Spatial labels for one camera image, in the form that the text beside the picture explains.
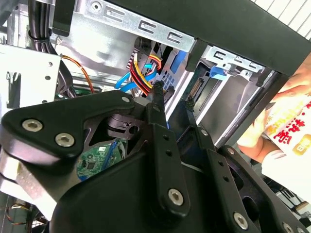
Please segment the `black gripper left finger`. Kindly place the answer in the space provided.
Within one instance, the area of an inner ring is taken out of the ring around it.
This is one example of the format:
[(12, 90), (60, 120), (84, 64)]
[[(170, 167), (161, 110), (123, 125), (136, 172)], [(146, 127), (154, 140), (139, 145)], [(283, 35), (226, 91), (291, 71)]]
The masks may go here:
[(75, 185), (71, 175), (80, 155), (114, 138), (130, 140), (131, 155), (151, 159), (153, 211), (187, 216), (190, 199), (159, 86), (146, 105), (113, 90), (9, 111), (0, 123), (0, 170), (51, 219), (61, 197)]

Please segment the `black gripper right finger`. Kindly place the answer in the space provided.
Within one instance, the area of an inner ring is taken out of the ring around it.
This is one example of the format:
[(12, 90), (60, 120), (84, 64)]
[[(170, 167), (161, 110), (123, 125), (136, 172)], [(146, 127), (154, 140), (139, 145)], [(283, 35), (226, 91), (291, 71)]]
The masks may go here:
[(214, 233), (305, 233), (307, 229), (270, 187), (230, 146), (215, 149), (192, 111), (186, 110), (189, 134), (197, 147), (186, 163), (203, 170), (209, 182), (207, 209)]

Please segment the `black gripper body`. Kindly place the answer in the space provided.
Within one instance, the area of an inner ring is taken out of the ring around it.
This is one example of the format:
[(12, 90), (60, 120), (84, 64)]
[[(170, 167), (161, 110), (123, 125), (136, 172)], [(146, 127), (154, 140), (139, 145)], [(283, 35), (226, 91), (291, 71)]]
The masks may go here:
[(190, 212), (181, 219), (154, 213), (148, 157), (139, 153), (75, 185), (59, 200), (52, 233), (232, 233), (235, 223), (221, 211), (207, 176), (188, 165), (183, 173)]

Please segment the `person's hand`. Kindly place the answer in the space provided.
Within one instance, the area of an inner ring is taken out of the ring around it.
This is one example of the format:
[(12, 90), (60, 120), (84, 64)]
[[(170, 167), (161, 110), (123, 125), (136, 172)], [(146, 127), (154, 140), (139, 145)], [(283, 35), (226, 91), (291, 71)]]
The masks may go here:
[[(311, 57), (308, 56), (293, 76), (273, 97), (272, 102), (303, 96), (311, 91)], [(251, 159), (262, 163), (264, 157), (279, 148), (271, 141), (264, 139), (266, 112), (263, 110), (237, 141), (239, 149)]]

